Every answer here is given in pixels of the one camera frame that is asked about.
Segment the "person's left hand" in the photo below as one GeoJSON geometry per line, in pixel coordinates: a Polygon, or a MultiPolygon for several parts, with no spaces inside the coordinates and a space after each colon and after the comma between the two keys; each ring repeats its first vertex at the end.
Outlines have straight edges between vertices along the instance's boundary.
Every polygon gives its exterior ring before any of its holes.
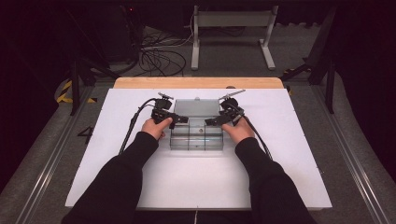
{"type": "Polygon", "coordinates": [[[172,118],[167,118],[163,120],[161,123],[156,124],[154,119],[148,119],[142,126],[142,132],[149,133],[155,139],[159,140],[165,137],[165,133],[163,130],[168,127],[172,123],[172,118]]]}

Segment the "person's right hand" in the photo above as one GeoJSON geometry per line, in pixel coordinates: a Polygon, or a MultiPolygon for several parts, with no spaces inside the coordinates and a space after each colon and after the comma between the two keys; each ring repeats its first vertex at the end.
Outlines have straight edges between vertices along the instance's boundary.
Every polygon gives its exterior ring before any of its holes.
{"type": "Polygon", "coordinates": [[[245,138],[255,136],[253,130],[244,118],[241,118],[234,127],[229,124],[223,124],[221,128],[230,135],[231,139],[233,139],[236,144],[245,138]]]}

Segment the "floor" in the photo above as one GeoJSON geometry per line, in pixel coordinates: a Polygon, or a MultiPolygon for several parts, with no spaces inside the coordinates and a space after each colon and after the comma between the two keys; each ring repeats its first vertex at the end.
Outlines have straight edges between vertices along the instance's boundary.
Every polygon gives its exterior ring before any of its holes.
{"type": "MultiPolygon", "coordinates": [[[[303,63],[318,34],[319,26],[277,25],[270,40],[275,71],[266,68],[258,45],[264,28],[202,32],[199,69],[190,70],[191,42],[172,48],[184,56],[186,67],[179,76],[191,77],[280,77],[285,69],[303,63]]],[[[184,60],[176,54],[161,52],[174,62],[184,60]]],[[[119,69],[123,65],[114,65],[119,69]]],[[[178,67],[163,71],[171,74],[178,67]]],[[[142,73],[137,65],[123,74],[142,73]]],[[[158,76],[158,71],[139,76],[158,76]]],[[[290,99],[303,127],[308,144],[321,170],[333,208],[312,211],[318,223],[396,223],[396,185],[386,173],[362,134],[348,103],[342,79],[336,76],[333,109],[329,114],[323,104],[324,83],[310,86],[309,73],[284,82],[290,87],[290,99]]],[[[69,116],[71,104],[63,103],[37,137],[20,168],[0,196],[0,223],[60,223],[69,211],[64,202],[86,148],[86,137],[78,136],[94,127],[114,80],[97,77],[94,87],[81,86],[81,98],[97,98],[97,103],[83,104],[77,114],[69,116]]]]}

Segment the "white stand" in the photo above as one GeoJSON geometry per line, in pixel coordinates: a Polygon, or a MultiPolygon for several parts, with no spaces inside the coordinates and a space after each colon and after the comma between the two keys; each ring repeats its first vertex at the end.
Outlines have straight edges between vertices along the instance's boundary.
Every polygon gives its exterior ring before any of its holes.
{"type": "Polygon", "coordinates": [[[276,19],[277,6],[268,11],[198,11],[194,7],[194,43],[192,46],[191,69],[198,70],[200,40],[199,27],[215,26],[267,26],[264,39],[260,39],[262,53],[269,70],[275,70],[268,42],[276,19]]]}

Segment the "metal bar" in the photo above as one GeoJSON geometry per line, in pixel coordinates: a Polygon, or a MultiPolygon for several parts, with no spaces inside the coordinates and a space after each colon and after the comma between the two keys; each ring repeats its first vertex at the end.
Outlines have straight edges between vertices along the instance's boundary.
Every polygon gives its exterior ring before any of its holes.
{"type": "Polygon", "coordinates": [[[87,87],[83,93],[82,93],[82,106],[78,108],[76,111],[76,114],[74,116],[70,116],[69,119],[67,120],[66,124],[64,125],[64,130],[61,133],[61,136],[53,149],[51,155],[49,156],[49,159],[41,171],[40,175],[38,176],[37,181],[35,182],[35,186],[30,193],[30,196],[28,200],[25,203],[25,206],[22,208],[21,213],[16,221],[16,224],[20,223],[30,223],[33,214],[35,213],[35,210],[37,209],[46,189],[48,184],[50,183],[50,180],[55,172],[55,169],[64,154],[64,150],[66,148],[70,133],[73,130],[73,127],[75,126],[78,117],[86,104],[89,96],[91,95],[93,87],[87,87]]]}
{"type": "Polygon", "coordinates": [[[350,173],[352,174],[353,179],[355,180],[356,186],[361,192],[361,196],[365,201],[367,208],[373,217],[373,221],[378,224],[390,224],[391,222],[389,218],[385,214],[384,209],[375,196],[373,186],[371,185],[367,174],[365,173],[355,153],[350,149],[336,117],[328,112],[320,87],[311,86],[311,88],[317,97],[317,100],[319,101],[324,113],[326,114],[328,121],[332,125],[332,129],[334,130],[334,134],[338,140],[340,152],[346,162],[347,167],[349,168],[350,173]]]}

